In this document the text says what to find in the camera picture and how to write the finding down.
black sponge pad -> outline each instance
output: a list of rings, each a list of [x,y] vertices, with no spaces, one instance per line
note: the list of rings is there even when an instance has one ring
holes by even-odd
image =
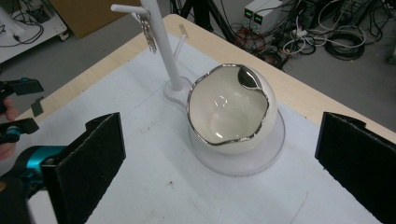
[[[325,112],[315,157],[367,210],[396,223],[396,146],[365,123]]]
[[[93,119],[60,154],[41,163],[59,223],[85,223],[125,159],[120,114]]]

gray floor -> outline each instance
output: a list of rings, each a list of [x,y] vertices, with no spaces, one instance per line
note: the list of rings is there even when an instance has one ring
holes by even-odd
[[[165,16],[169,13],[169,2],[159,3]],[[233,10],[232,4],[226,3],[224,1],[227,13],[240,15],[240,7]],[[35,99],[50,95],[140,32],[137,23],[128,15],[82,39],[71,35],[62,42],[55,37],[4,62],[0,80],[21,77],[40,80],[45,92],[13,97],[16,107],[24,111]],[[395,21],[388,24],[385,36],[379,43],[366,48],[363,57],[354,62],[334,59],[324,49],[318,49],[313,55],[289,61],[284,70],[396,132],[396,66],[386,64],[396,43]]]

black tripod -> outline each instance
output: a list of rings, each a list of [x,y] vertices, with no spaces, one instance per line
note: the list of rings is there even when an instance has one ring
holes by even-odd
[[[172,4],[176,5],[176,0],[171,0]],[[210,24],[210,17],[209,15],[212,14],[213,19],[218,24],[219,28],[223,32],[225,38],[228,42],[234,44],[235,37],[233,32],[231,31],[228,23],[223,19],[221,16],[218,8],[216,7],[213,0],[186,0],[183,8],[180,11],[180,16],[187,19],[190,14],[191,9],[193,8],[194,17],[195,17],[195,24],[201,26],[202,28],[206,29],[207,31],[212,32],[213,27]]]

white ceramic bowl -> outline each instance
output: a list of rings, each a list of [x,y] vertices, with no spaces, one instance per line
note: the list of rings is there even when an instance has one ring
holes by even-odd
[[[277,106],[262,75],[242,64],[222,64],[192,85],[187,113],[203,147],[237,154],[253,149],[271,132]]]

white rod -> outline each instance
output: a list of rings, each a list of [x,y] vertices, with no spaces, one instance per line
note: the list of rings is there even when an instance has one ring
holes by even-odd
[[[175,53],[174,53],[175,60],[177,60],[177,58],[178,58],[178,54],[181,51],[181,47],[183,46],[183,43],[184,43],[186,37],[187,37],[186,35],[182,35],[180,40],[178,41],[178,44],[177,44],[177,47],[176,47]]]
[[[143,7],[131,7],[117,4],[111,5],[111,10],[125,13],[136,13],[142,16],[147,16],[149,14],[148,10]]]
[[[173,91],[181,91],[183,85],[177,70],[176,61],[169,43],[168,34],[163,25],[163,17],[157,0],[141,0],[142,6],[148,9],[150,14],[150,25],[157,42],[158,49],[163,57],[163,63],[170,78]]]

